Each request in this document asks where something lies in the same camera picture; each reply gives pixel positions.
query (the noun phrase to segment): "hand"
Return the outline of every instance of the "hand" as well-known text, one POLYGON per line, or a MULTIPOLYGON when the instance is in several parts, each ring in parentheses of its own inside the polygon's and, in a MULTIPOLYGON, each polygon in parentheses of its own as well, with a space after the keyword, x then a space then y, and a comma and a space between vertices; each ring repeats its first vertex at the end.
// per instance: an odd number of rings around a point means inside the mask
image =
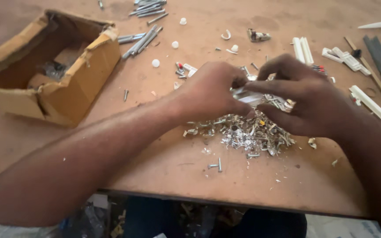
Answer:
POLYGON ((268 118, 294 135, 337 139, 372 118, 357 109, 325 75, 288 54, 265 63, 257 80, 245 88, 296 102, 290 113, 270 104, 258 105, 268 118), (275 79, 266 81, 272 73, 276 73, 275 79))
POLYGON ((242 87, 247 81, 243 71, 228 63, 208 62, 171 96, 182 104, 187 121, 214 120, 226 114, 247 116, 254 113, 251 106, 230 93, 230 87, 242 87))

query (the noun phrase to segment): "table surface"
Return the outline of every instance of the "table surface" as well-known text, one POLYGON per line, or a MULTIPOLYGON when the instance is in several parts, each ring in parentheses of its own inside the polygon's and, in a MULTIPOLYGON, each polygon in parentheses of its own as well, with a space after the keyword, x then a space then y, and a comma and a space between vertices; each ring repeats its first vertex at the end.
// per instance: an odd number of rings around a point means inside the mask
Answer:
MULTIPOLYGON (((133 0, 103 0, 103 3, 104 11, 99 9, 96 0, 1 0, 0 45, 45 8, 113 20, 124 35, 149 29, 146 21, 152 17, 128 17, 134 8, 133 0)), ((372 88, 376 91, 373 100, 381 106, 381 93, 371 78, 321 56, 323 47, 337 46, 350 51, 343 39, 348 35, 363 49, 373 66, 362 37, 378 35, 381 41, 381 29, 357 27, 381 21, 381 0, 168 0, 165 8, 170 14, 158 22, 164 30, 155 39, 161 43, 116 66, 79 127, 171 92, 175 81, 183 83, 174 74, 177 61, 196 68, 206 61, 226 61, 236 66, 246 65, 255 74, 251 62, 261 66, 266 55, 272 58, 282 53, 293 54, 290 42, 293 37, 302 36, 308 39, 315 63, 324 65, 329 75, 336 78, 336 87, 347 94, 352 85, 363 90, 372 88), (182 17, 187 18, 186 25, 179 24, 182 17), (247 28, 270 33, 272 39, 251 43, 247 28), (228 41, 220 37, 226 34, 226 29, 232 34, 228 41), (173 41, 179 42, 176 50, 171 47, 173 41), (234 44, 239 46, 238 55, 225 51, 234 44), (222 51, 214 51, 216 46, 222 51), (155 58, 161 62, 159 68, 151 65, 155 58), (123 102, 124 89, 130 91, 126 102, 123 102)), ((129 47, 122 45, 120 49, 125 52, 129 47)), ((297 143, 284 149, 278 157, 263 154, 247 160, 243 150, 227 150, 219 136, 212 138, 209 145, 204 145, 199 136, 184 138, 186 128, 175 128, 153 142, 131 163, 119 168, 106 188, 151 196, 370 217, 360 181, 341 149, 329 139, 318 138, 318 149, 314 150, 307 144, 308 138, 295 136, 297 143), (204 148, 212 150, 212 154, 204 155, 201 152, 204 148), (207 170, 207 164, 216 162, 218 157, 222 159, 224 172, 207 170), (338 162, 333 167, 331 163, 336 159, 338 162)), ((71 129, 58 125, 0 112, 0 172, 69 131, 71 129)))

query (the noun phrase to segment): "person's leg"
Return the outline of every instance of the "person's leg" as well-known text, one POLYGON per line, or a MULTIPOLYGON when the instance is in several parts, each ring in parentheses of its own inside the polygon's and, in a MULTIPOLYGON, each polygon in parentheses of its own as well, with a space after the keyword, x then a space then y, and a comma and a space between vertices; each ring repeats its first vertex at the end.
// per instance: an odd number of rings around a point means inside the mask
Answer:
POLYGON ((129 197, 123 238, 185 237, 172 202, 145 197, 129 197))
POLYGON ((306 226, 304 214, 249 209, 241 222, 224 237, 305 238, 306 226))

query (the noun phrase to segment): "torn cardboard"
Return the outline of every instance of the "torn cardboard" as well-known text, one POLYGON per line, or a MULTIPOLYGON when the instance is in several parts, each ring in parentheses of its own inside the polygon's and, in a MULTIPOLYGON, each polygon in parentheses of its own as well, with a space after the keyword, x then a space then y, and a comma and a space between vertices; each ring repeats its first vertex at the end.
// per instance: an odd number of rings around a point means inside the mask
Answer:
POLYGON ((0 110, 77 126, 121 56, 118 35, 111 21, 46 10, 0 46, 0 110))

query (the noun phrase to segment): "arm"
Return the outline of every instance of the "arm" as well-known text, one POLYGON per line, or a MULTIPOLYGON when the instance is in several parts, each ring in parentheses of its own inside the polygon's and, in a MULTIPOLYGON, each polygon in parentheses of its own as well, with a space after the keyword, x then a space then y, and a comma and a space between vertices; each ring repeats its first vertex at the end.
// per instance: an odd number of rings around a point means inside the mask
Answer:
POLYGON ((247 115, 251 107, 229 92, 232 83, 242 86, 244 79, 231 65, 206 63, 170 95, 34 151, 0 175, 0 224, 55 225, 170 129, 228 113, 247 115))
POLYGON ((341 146, 381 225, 381 122, 355 107, 324 75, 289 55, 266 63, 258 80, 246 88, 296 101, 290 113, 259 105, 271 120, 294 135, 327 137, 341 146), (272 73, 276 80, 266 81, 272 73))

